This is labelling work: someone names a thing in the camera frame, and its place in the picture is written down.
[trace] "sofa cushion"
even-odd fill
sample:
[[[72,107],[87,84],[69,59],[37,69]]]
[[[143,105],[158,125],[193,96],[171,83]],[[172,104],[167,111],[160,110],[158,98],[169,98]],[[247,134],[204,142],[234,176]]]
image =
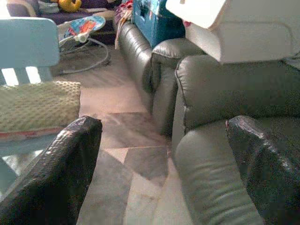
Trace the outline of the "sofa cushion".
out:
[[[300,127],[300,119],[291,121]],[[267,224],[296,224],[300,220],[300,142],[281,128],[273,132],[258,120],[237,116],[228,121],[228,141],[248,194]]]
[[[168,67],[175,70],[177,63],[184,57],[202,54],[205,53],[185,38],[163,41],[152,51],[151,66],[153,75],[151,77],[145,77],[145,82],[151,82],[152,91],[154,92],[160,84],[161,67]]]
[[[177,147],[175,163],[194,224],[263,224],[240,179],[225,120],[188,132]]]

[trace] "high chair backrest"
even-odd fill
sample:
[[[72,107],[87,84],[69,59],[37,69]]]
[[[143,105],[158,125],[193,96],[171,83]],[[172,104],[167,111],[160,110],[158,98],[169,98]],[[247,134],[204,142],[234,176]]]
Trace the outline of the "high chair backrest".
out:
[[[56,24],[36,17],[0,19],[0,85],[30,83],[30,72],[40,82],[51,81],[50,66],[59,62]]]

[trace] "sofa armrest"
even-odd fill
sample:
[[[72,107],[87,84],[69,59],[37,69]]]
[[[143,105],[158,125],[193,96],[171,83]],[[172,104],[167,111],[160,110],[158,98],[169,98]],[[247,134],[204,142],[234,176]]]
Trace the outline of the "sofa armrest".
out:
[[[158,44],[152,51],[151,66],[153,75],[149,77],[153,92],[158,88],[161,80],[162,68],[175,70],[177,63],[189,55],[205,54],[198,46],[185,38],[169,39]]]
[[[24,15],[23,12],[21,15],[19,14],[18,8],[20,7],[27,11],[27,15]],[[36,0],[7,0],[7,9],[11,16],[40,16],[38,1]]]

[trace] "yellow toy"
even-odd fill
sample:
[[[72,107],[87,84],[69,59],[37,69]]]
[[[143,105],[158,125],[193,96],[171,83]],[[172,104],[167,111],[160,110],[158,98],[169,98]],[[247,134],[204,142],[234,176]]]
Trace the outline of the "yellow toy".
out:
[[[76,0],[75,3],[72,0],[59,0],[58,4],[64,11],[73,13],[80,8],[81,0]]]

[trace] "marble floor tile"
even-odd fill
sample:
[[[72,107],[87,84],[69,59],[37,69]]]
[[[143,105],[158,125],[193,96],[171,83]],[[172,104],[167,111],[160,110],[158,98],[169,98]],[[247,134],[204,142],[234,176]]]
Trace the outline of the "marble floor tile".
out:
[[[104,149],[104,151],[119,160],[121,163],[124,163],[128,149]]]
[[[77,225],[123,225],[133,173],[100,151]]]
[[[166,145],[147,112],[109,113],[102,123],[102,149]]]
[[[81,114],[130,112],[146,112],[133,82],[112,88],[81,87]]]
[[[100,65],[94,69],[83,71],[80,73],[59,75],[62,70],[80,69],[90,65],[90,60],[95,60],[95,57],[103,58],[103,49],[89,47],[88,51],[77,52],[73,54],[64,55],[60,59],[60,63],[51,67],[54,80],[59,81],[75,81],[80,82],[84,88],[111,88],[120,87],[131,82],[129,71],[121,56],[120,51],[109,46],[110,63]]]
[[[153,225],[193,225],[179,178],[168,177],[157,203]]]
[[[151,225],[162,188],[134,174],[124,218],[125,225]]]
[[[168,175],[167,146],[128,149],[124,164],[136,173],[163,186]]]

